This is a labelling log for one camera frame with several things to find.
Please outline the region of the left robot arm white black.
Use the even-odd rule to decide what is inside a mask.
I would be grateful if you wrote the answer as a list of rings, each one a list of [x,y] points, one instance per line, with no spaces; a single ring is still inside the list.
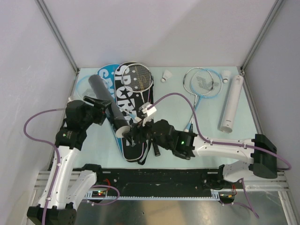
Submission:
[[[73,225],[78,206],[88,190],[103,184],[104,176],[98,172],[101,167],[87,164],[81,169],[76,182],[69,186],[74,162],[87,137],[87,129],[92,124],[103,124],[111,104],[110,100],[87,96],[83,100],[67,103],[55,143],[49,143],[55,154],[47,184],[37,205],[30,206],[27,211],[27,217],[33,224]]]

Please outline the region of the white racket black grip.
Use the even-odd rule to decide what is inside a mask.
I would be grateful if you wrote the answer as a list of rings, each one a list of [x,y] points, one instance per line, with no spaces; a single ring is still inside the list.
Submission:
[[[143,104],[140,94],[130,92],[129,90],[125,89],[120,79],[116,80],[121,83],[120,87],[117,89],[117,106],[119,105],[127,110],[130,110],[134,115],[140,118],[141,114],[138,112],[138,108]],[[136,123],[126,113],[122,112],[122,114],[129,125]],[[129,142],[125,138],[116,138],[116,140],[123,158],[129,162],[142,161],[143,158],[147,157],[151,147],[154,149],[154,155],[160,156],[158,146],[151,141],[130,146]]]

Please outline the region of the white shuttlecock tube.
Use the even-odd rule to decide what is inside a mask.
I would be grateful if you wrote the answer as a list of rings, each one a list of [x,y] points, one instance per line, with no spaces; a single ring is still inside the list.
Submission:
[[[222,132],[231,133],[233,131],[233,124],[237,112],[243,81],[244,78],[241,75],[237,75],[232,79],[220,126],[220,131]]]

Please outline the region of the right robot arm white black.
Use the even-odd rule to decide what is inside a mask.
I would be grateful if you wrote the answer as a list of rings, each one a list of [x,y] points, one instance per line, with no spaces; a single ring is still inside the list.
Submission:
[[[256,134],[254,139],[237,140],[233,143],[223,142],[220,139],[201,138],[193,132],[176,130],[166,120],[132,124],[121,135],[131,145],[152,141],[185,160],[203,156],[235,159],[234,163],[218,168],[217,184],[222,188],[251,176],[263,179],[275,179],[278,176],[275,146],[264,135]]]

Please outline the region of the black shuttlecock tube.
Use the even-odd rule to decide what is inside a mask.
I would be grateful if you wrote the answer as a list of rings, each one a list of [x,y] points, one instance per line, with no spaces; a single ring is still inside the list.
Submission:
[[[111,96],[109,90],[106,88],[103,79],[99,75],[92,75],[89,78],[89,84],[95,93],[97,99],[109,101],[105,113],[108,121],[110,122],[117,138],[123,138],[125,133],[130,131],[125,117],[120,109],[117,107],[115,100]]]

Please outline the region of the black racket bag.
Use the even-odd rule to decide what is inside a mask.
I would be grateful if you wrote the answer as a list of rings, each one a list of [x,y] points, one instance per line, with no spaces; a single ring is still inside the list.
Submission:
[[[132,125],[136,123],[137,118],[139,117],[138,109],[145,102],[153,102],[153,88],[143,92],[143,96],[137,92],[131,92],[126,89],[122,83],[122,74],[125,72],[125,75],[129,73],[129,65],[134,64],[134,67],[137,68],[138,65],[136,62],[125,62],[122,64],[114,65],[112,71],[114,74],[113,83],[114,83],[114,95],[113,98],[121,110],[121,113],[124,115],[127,123]],[[147,154],[150,150],[150,144],[147,142],[136,144],[131,146],[125,138],[115,138],[117,145],[119,147],[122,157],[130,162],[137,162],[140,165],[145,163]]]

